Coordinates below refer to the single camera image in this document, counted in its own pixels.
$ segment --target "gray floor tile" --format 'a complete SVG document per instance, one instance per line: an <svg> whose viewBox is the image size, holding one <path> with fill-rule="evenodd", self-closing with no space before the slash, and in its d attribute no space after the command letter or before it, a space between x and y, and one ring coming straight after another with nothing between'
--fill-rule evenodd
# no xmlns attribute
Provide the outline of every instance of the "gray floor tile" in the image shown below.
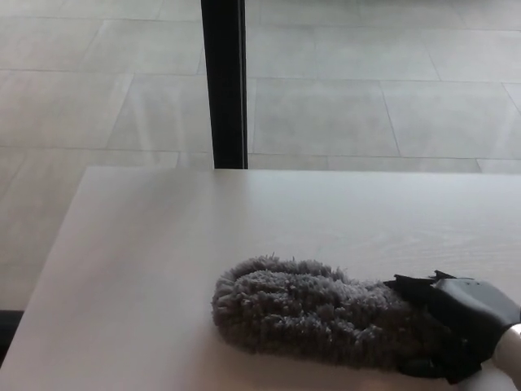
<svg viewBox="0 0 521 391"><path fill-rule="evenodd" d="M257 81L255 153L397 156L371 81Z"/></svg>
<svg viewBox="0 0 521 391"><path fill-rule="evenodd" d="M361 18L375 27L463 29L449 0L361 0Z"/></svg>
<svg viewBox="0 0 521 391"><path fill-rule="evenodd" d="M521 33L427 30L422 39L441 80L521 81Z"/></svg>
<svg viewBox="0 0 521 391"><path fill-rule="evenodd" d="M332 79L437 80L417 31L317 28L318 75Z"/></svg>
<svg viewBox="0 0 521 391"><path fill-rule="evenodd" d="M31 150L0 201L0 263L42 266L88 165L175 166L177 154Z"/></svg>
<svg viewBox="0 0 521 391"><path fill-rule="evenodd" d="M0 19L0 68L77 70L99 20Z"/></svg>
<svg viewBox="0 0 521 391"><path fill-rule="evenodd" d="M176 167L180 169L213 169L212 154L204 152L181 152Z"/></svg>
<svg viewBox="0 0 521 391"><path fill-rule="evenodd" d="M453 0L453 5L470 29L521 29L519 0Z"/></svg>
<svg viewBox="0 0 521 391"><path fill-rule="evenodd" d="M501 84L382 82L401 155L521 157L521 115Z"/></svg>
<svg viewBox="0 0 521 391"><path fill-rule="evenodd" d="M2 0L0 16L57 16L63 0Z"/></svg>
<svg viewBox="0 0 521 391"><path fill-rule="evenodd" d="M0 147L0 200L22 165L24 158L25 153L21 149Z"/></svg>
<svg viewBox="0 0 521 391"><path fill-rule="evenodd" d="M0 145L105 147L131 75L13 72L0 89Z"/></svg>
<svg viewBox="0 0 521 391"><path fill-rule="evenodd" d="M340 171L396 171L424 173L478 173L475 159L417 159L406 157L328 156L329 169Z"/></svg>
<svg viewBox="0 0 521 391"><path fill-rule="evenodd" d="M246 39L248 76L316 77L313 29L252 27Z"/></svg>
<svg viewBox="0 0 521 391"><path fill-rule="evenodd" d="M263 24L361 25L356 0L263 0Z"/></svg>
<svg viewBox="0 0 521 391"><path fill-rule="evenodd" d="M306 155L248 155L250 169L308 169L326 170L325 156Z"/></svg>
<svg viewBox="0 0 521 391"><path fill-rule="evenodd" d="M0 264L0 308L25 310L42 271L41 265Z"/></svg>
<svg viewBox="0 0 521 391"><path fill-rule="evenodd" d="M210 134L205 76L137 75L108 147L208 152Z"/></svg>
<svg viewBox="0 0 521 391"><path fill-rule="evenodd" d="M195 75L202 49L199 22L106 20L81 69Z"/></svg>
<svg viewBox="0 0 521 391"><path fill-rule="evenodd" d="M155 19L163 0L65 0L60 15L99 19Z"/></svg>
<svg viewBox="0 0 521 391"><path fill-rule="evenodd" d="M521 160L478 159L484 174L521 174Z"/></svg>
<svg viewBox="0 0 521 391"><path fill-rule="evenodd" d="M201 20L201 1L198 0L164 0L161 7L160 20Z"/></svg>
<svg viewBox="0 0 521 391"><path fill-rule="evenodd" d="M505 84L505 89L518 110L521 111L521 84Z"/></svg>

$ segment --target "white table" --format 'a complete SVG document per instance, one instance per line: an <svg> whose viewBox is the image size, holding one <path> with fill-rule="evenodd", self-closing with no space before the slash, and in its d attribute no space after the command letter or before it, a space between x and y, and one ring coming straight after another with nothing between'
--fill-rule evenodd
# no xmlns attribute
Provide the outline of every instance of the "white table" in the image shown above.
<svg viewBox="0 0 521 391"><path fill-rule="evenodd" d="M89 169L0 371L2 391L384 391L444 381L248 356L210 318L248 257L353 277L482 277L521 301L521 178ZM513 390L484 371L461 390Z"/></svg>

